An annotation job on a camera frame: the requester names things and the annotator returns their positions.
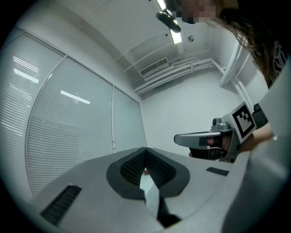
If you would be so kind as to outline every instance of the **vent grille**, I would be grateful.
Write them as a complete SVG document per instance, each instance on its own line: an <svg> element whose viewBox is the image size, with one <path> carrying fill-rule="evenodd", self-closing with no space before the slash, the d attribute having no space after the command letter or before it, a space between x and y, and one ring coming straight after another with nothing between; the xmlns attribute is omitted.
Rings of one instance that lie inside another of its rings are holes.
<svg viewBox="0 0 291 233"><path fill-rule="evenodd" d="M227 176L228 173L229 173L229 171L218 169L218 168L215 168L215 167L209 167L206 170L209 171L209 172L213 172L215 174L222 175L222 176Z"/></svg>
<svg viewBox="0 0 291 233"><path fill-rule="evenodd" d="M81 188L75 185L67 186L59 196L41 213L53 225L57 225L75 201Z"/></svg>
<svg viewBox="0 0 291 233"><path fill-rule="evenodd" d="M169 62L168 62L168 59L167 59L167 58L164 58L164 59L162 59L162 60L159 60L159 61L157 61L156 63L154 63L154 64L152 64L152 65L146 67L146 68L143 69L143 70L141 70L141 71L140 71L140 75L141 75L141 76L144 76L144 75L148 74L149 72L152 72L153 70L155 70L155 69L157 69L157 68L159 68L159 67L161 67L161 66L163 66L163 65L165 65L165 64L168 64L168 63L169 63Z"/></svg>

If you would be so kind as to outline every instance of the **person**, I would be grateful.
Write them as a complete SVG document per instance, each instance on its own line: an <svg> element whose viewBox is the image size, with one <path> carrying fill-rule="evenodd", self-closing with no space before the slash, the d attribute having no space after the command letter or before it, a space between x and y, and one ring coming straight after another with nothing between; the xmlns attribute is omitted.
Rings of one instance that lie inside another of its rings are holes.
<svg viewBox="0 0 291 233"><path fill-rule="evenodd" d="M289 28L288 7L284 1L263 0L170 0L174 15L189 23L212 21L231 31L259 66L268 88L272 86L290 54L286 30ZM274 136L267 123L255 130L241 147L251 151ZM231 139L224 137L222 148L228 151ZM208 138L208 145L214 143Z"/></svg>

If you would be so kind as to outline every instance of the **long hair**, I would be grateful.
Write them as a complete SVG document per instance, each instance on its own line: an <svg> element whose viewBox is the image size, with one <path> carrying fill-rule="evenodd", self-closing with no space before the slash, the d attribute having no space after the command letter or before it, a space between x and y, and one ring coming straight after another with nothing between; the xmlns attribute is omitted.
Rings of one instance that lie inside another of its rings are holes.
<svg viewBox="0 0 291 233"><path fill-rule="evenodd" d="M222 10L214 22L231 31L240 44L250 52L270 87L276 78L274 66L276 38L264 22L237 9Z"/></svg>

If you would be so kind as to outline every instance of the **ceiling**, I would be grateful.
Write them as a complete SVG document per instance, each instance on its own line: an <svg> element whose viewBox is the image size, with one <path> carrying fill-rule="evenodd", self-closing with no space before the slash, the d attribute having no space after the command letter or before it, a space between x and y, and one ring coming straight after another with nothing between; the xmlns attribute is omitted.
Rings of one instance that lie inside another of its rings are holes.
<svg viewBox="0 0 291 233"><path fill-rule="evenodd" d="M169 28L156 19L156 0L56 0L89 23L108 40L107 50L130 78L167 57L168 60L211 50L213 29L178 19L182 42L174 44Z"/></svg>

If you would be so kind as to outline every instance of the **window blind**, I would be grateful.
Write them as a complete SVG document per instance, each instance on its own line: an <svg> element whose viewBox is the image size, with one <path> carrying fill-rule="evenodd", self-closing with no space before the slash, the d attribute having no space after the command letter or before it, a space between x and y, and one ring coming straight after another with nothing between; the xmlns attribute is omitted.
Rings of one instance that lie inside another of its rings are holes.
<svg viewBox="0 0 291 233"><path fill-rule="evenodd" d="M115 151L146 147L139 103L114 88L113 108Z"/></svg>
<svg viewBox="0 0 291 233"><path fill-rule="evenodd" d="M28 126L27 170L34 194L73 166L113 153L111 99L112 85L70 58L53 72Z"/></svg>
<svg viewBox="0 0 291 233"><path fill-rule="evenodd" d="M32 198L25 167L25 132L32 104L63 54L15 30L0 53L0 170L12 192Z"/></svg>

